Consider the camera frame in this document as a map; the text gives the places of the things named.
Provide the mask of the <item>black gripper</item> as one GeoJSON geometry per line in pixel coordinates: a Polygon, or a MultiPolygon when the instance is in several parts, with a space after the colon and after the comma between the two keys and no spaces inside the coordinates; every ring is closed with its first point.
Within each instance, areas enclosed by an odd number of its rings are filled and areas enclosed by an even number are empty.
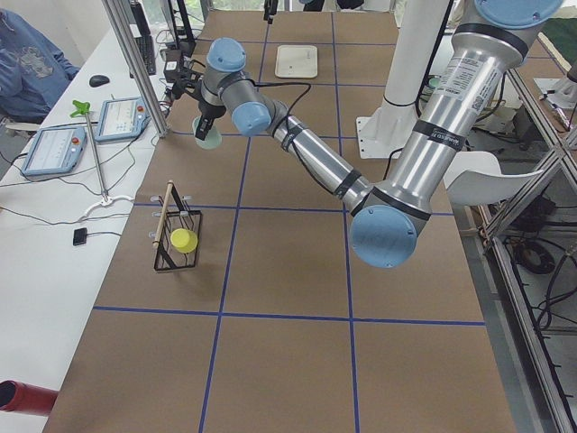
{"type": "Polygon", "coordinates": [[[179,76],[172,84],[170,98],[177,100],[183,95],[188,95],[198,102],[198,109],[201,115],[194,119],[194,135],[197,139],[208,139],[214,135],[214,118],[222,117],[225,114],[225,107],[222,103],[216,102],[212,96],[209,96],[209,98],[203,96],[202,79],[204,73],[194,70],[195,65],[205,67],[198,60],[190,60],[183,63],[179,76]]]}
{"type": "Polygon", "coordinates": [[[278,0],[265,0],[264,1],[264,16],[263,20],[267,23],[273,23],[274,17],[278,11],[278,0]]]}

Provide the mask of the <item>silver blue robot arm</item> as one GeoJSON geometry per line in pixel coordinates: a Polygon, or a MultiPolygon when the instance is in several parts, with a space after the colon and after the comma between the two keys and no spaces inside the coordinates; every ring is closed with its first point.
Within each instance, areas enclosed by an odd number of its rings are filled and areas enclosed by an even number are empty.
{"type": "Polygon", "coordinates": [[[237,40],[214,40],[193,98],[199,145],[212,147],[216,118],[229,115],[247,137],[269,134],[308,174],[350,210],[353,250],[367,264],[392,268],[414,252],[429,220],[430,199],[461,151],[496,86],[519,66],[558,1],[475,1],[453,34],[453,56],[422,115],[416,120],[391,174],[370,183],[290,113],[261,93],[245,72],[237,40]]]}

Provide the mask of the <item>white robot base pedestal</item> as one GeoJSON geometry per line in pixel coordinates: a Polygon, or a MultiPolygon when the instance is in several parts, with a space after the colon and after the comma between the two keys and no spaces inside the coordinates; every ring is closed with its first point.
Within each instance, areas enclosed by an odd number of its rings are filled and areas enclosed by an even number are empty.
{"type": "Polygon", "coordinates": [[[363,159],[385,159],[407,143],[418,119],[421,85],[452,7],[451,1],[406,2],[382,103],[371,116],[356,119],[363,159]]]}

